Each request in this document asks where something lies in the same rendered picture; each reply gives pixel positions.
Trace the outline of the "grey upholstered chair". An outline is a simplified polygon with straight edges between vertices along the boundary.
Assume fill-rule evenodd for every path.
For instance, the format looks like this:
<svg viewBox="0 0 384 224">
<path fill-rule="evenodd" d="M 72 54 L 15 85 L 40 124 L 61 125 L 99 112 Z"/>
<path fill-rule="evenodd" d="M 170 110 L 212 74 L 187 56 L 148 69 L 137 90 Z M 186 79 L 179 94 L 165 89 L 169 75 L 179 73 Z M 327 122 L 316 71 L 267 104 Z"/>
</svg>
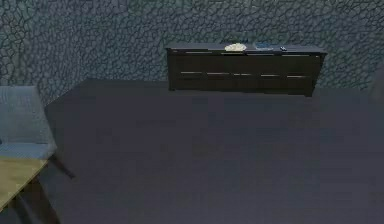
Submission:
<svg viewBox="0 0 384 224">
<path fill-rule="evenodd" d="M 0 86 L 0 156 L 51 161 L 75 177 L 58 149 L 36 86 Z"/>
</svg>

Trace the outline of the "black chest of drawers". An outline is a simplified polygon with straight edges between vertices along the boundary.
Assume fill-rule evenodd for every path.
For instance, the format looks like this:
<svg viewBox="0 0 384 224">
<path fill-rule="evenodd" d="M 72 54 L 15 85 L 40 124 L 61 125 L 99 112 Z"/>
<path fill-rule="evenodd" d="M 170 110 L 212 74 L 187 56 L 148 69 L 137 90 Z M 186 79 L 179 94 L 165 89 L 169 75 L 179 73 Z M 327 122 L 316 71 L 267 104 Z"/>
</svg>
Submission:
<svg viewBox="0 0 384 224">
<path fill-rule="evenodd" d="M 168 89 L 256 92 L 310 97 L 327 52 L 317 46 L 272 45 L 227 51 L 218 43 L 166 47 Z"/>
</svg>

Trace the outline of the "white crumpled cloth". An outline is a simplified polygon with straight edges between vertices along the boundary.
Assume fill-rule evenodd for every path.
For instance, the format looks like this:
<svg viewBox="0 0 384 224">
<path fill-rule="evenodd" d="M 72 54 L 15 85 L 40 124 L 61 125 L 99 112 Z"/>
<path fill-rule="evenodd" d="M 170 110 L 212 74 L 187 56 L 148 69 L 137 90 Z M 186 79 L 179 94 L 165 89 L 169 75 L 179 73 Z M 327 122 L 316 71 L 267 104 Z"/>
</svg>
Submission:
<svg viewBox="0 0 384 224">
<path fill-rule="evenodd" d="M 234 44 L 227 45 L 225 47 L 226 51 L 235 51 L 235 52 L 245 51 L 246 49 L 247 49 L 247 46 L 241 43 L 234 43 Z"/>
</svg>

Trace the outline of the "light wooden table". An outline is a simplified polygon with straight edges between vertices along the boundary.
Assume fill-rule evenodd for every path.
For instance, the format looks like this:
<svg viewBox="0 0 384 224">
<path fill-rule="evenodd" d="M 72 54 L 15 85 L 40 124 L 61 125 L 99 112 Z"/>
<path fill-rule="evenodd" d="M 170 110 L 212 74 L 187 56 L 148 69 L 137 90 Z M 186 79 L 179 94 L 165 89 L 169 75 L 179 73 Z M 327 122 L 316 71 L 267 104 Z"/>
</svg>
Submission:
<svg viewBox="0 0 384 224">
<path fill-rule="evenodd" d="M 47 160 L 0 156 L 0 212 L 13 208 L 22 224 L 32 224 L 22 195 L 43 224 L 61 224 L 38 176 Z"/>
</svg>

